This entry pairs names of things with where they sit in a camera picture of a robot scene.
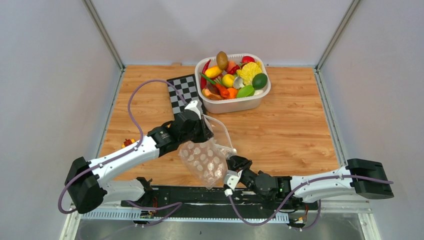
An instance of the red chili pepper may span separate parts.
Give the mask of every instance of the red chili pepper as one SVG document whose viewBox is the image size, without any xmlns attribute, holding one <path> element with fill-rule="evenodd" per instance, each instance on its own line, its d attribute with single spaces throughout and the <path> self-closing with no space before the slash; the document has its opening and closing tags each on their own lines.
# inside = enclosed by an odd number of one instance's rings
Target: red chili pepper
<svg viewBox="0 0 424 240">
<path fill-rule="evenodd" d="M 203 70 L 201 71 L 202 74 L 205 74 L 206 70 L 209 68 L 209 63 L 211 62 L 211 59 L 207 61 L 207 63 L 204 65 Z M 200 89 L 203 90 L 206 87 L 206 79 L 202 76 L 200 78 Z"/>
<path fill-rule="evenodd" d="M 235 65 L 233 68 L 231 68 L 231 70 L 229 71 L 229 72 L 227 72 L 228 74 L 231 74 L 231 75 L 233 75 L 233 74 L 235 74 L 236 73 L 236 71 L 237 70 L 239 70 L 240 69 L 240 66 L 239 65 Z"/>
</svg>

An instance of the metal floor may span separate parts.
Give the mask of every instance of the metal floor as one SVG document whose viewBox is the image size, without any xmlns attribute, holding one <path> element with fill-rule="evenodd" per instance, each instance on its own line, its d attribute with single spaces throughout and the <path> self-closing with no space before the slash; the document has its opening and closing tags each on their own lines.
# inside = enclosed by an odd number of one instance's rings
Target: metal floor
<svg viewBox="0 0 424 240">
<path fill-rule="evenodd" d="M 316 213 L 309 213 L 313 222 Z M 117 230 L 132 225 L 125 220 L 81 220 L 76 240 L 101 240 Z M 113 234 L 108 240 L 365 240 L 356 213 L 323 213 L 315 227 L 303 232 L 288 229 L 286 224 L 268 223 L 259 227 L 244 223 L 165 221 L 146 228 L 131 227 Z"/>
</svg>

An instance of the lemon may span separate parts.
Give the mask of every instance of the lemon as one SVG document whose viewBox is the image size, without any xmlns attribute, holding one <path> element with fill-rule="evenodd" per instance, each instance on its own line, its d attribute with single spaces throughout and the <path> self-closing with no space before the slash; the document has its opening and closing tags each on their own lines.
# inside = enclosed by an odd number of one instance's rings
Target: lemon
<svg viewBox="0 0 424 240">
<path fill-rule="evenodd" d="M 222 85 L 224 85 L 227 88 L 232 88 L 235 78 L 236 77 L 231 74 L 225 74 L 224 77 L 222 78 Z"/>
</svg>

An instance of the gray wall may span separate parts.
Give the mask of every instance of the gray wall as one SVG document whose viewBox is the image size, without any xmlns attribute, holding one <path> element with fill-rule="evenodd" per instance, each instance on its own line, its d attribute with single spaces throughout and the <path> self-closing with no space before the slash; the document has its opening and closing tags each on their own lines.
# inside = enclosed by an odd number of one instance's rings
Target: gray wall
<svg viewBox="0 0 424 240">
<path fill-rule="evenodd" d="M 318 63 L 351 0 L 93 0 L 125 64 L 197 64 L 251 53 Z"/>
<path fill-rule="evenodd" d="M 80 0 L 2 1 L 0 30 L 0 239 L 58 239 L 65 176 L 95 156 L 119 71 Z"/>
<path fill-rule="evenodd" d="M 424 1 L 363 0 L 322 73 L 347 158 L 383 162 L 383 240 L 422 239 Z"/>
</svg>

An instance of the checkerboard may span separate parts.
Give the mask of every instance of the checkerboard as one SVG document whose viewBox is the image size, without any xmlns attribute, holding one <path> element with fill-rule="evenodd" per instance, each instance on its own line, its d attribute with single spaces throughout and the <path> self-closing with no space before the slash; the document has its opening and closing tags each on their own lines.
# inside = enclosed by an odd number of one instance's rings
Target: checkerboard
<svg viewBox="0 0 424 240">
<path fill-rule="evenodd" d="M 202 111 L 203 114 L 206 114 L 206 109 L 203 106 L 203 101 L 201 98 L 199 98 L 199 94 L 196 89 L 196 81 L 195 81 L 195 75 L 187 75 L 187 76 L 180 76 L 172 79 L 166 80 L 172 85 L 175 86 L 175 88 L 178 90 L 180 94 L 184 97 L 185 101 L 189 103 L 191 100 L 199 100 L 202 102 Z M 172 112 L 175 116 L 175 114 L 181 113 L 184 111 L 184 103 L 178 98 L 177 93 L 175 90 L 168 86 L 168 92 L 169 92 L 169 98 L 171 101 L 172 106 Z"/>
</svg>

